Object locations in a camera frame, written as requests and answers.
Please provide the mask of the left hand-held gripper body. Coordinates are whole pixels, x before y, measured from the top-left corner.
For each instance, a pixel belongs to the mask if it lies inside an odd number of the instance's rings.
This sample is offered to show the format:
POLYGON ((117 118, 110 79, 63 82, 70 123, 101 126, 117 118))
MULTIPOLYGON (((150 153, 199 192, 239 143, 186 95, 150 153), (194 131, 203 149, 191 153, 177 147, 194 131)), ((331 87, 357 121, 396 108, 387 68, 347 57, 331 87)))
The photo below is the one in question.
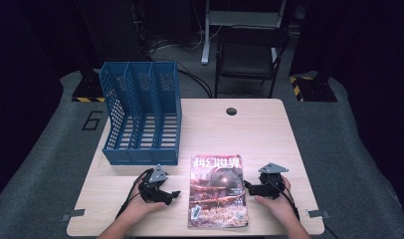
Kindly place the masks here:
POLYGON ((168 192, 160 189, 167 179, 167 173, 160 165, 148 168, 138 184, 140 196, 145 202, 159 202, 159 197, 166 197, 168 192))

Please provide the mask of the white metal stand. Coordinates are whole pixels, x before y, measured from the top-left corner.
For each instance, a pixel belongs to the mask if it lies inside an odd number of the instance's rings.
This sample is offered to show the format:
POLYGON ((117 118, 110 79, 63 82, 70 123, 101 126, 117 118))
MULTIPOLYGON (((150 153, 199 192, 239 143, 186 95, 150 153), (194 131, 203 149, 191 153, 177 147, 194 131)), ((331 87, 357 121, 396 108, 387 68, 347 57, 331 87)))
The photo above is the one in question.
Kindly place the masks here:
POLYGON ((249 25, 256 27, 279 27, 284 18, 286 4, 287 0, 280 0, 280 8, 277 12, 245 12, 230 10, 211 10, 210 0, 205 0, 205 30, 201 64, 207 65, 209 63, 211 47, 211 26, 223 27, 249 25))

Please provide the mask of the red cover magazine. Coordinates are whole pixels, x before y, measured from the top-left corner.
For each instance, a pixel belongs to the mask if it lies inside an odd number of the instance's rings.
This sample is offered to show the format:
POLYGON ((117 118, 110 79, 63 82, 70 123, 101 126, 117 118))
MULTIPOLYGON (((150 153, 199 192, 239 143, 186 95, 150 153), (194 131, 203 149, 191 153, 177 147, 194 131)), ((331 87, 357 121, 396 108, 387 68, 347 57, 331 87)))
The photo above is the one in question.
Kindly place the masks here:
POLYGON ((248 224, 241 156, 194 155, 190 169, 188 227, 220 229, 248 224))

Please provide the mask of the person's right hand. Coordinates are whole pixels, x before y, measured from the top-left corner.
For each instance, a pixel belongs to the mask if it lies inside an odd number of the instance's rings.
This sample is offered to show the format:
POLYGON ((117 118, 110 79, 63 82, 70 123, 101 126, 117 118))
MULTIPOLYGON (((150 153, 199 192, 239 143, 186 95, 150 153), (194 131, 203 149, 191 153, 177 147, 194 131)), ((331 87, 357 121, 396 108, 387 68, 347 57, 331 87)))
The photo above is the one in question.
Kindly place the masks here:
POLYGON ((259 195, 255 196, 255 200, 266 206, 272 215, 285 227, 291 228, 300 221, 294 211, 293 198, 290 195, 291 185, 289 181, 283 176, 285 184, 284 192, 276 199, 270 199, 259 195))

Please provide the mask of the person's left hand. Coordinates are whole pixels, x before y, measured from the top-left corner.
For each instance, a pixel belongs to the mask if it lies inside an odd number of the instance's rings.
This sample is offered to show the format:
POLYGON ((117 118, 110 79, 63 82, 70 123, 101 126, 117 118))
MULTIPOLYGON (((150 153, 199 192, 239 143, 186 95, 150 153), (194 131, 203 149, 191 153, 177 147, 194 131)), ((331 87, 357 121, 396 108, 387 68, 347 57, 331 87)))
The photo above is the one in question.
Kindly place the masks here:
POLYGON ((147 214, 164 209, 165 207, 166 204, 164 202, 145 202, 140 196, 138 186, 135 186, 123 214, 130 223, 136 223, 147 214))

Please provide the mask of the black striped stand base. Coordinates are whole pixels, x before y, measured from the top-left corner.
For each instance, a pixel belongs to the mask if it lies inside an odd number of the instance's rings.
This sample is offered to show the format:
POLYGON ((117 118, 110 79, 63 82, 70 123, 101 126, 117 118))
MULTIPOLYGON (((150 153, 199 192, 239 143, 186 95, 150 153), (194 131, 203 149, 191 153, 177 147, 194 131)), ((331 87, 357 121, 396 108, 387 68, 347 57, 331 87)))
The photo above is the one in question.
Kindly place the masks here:
POLYGON ((299 102, 335 103, 337 98, 328 82, 321 83, 312 77, 290 76, 294 93, 299 102))
POLYGON ((80 103, 103 103, 100 75, 93 69, 81 71, 82 78, 72 93, 72 101, 80 103))

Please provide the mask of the grey table bracket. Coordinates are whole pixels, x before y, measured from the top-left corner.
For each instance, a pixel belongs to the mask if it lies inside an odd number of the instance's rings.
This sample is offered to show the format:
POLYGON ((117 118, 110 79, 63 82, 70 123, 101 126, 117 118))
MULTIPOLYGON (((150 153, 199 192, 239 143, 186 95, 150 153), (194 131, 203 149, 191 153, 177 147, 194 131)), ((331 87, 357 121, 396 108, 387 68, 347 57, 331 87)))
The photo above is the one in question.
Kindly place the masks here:
POLYGON ((307 216, 309 218, 316 218, 316 217, 321 217, 321 218, 330 218, 330 214, 326 210, 308 210, 306 212, 307 216))
POLYGON ((61 217, 61 222, 69 222, 73 217, 80 217, 85 215, 85 209, 74 209, 69 212, 65 212, 61 217))

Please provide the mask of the blue plastic file rack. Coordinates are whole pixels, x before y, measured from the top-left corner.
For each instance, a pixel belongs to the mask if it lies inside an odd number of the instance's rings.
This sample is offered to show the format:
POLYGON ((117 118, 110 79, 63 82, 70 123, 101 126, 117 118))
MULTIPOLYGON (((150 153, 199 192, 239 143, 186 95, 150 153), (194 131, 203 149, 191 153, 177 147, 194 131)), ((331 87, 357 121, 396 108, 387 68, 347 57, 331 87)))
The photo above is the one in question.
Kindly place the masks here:
POLYGON ((174 62, 106 62, 100 83, 109 133, 102 152, 112 165, 175 165, 182 120, 174 62))

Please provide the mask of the black folding chair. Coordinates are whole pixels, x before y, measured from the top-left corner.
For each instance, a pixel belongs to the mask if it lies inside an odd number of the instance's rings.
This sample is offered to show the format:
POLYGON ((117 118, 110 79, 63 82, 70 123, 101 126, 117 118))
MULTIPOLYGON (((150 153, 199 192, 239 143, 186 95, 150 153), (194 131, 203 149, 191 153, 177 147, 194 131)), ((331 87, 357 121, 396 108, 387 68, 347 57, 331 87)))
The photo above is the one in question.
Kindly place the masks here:
POLYGON ((214 97, 221 78, 270 81, 273 94, 282 56, 290 42, 281 28, 236 25, 221 30, 216 52, 214 97))

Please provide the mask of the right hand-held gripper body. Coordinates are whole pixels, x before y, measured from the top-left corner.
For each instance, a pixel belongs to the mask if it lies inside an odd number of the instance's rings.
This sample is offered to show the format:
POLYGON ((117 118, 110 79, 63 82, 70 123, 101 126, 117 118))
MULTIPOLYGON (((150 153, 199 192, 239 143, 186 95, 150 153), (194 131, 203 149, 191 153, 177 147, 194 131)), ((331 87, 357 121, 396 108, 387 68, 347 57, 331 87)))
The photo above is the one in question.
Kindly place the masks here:
POLYGON ((288 172, 285 167, 268 163, 259 169, 261 184, 256 186, 255 194, 276 199, 285 189, 282 172, 288 172))

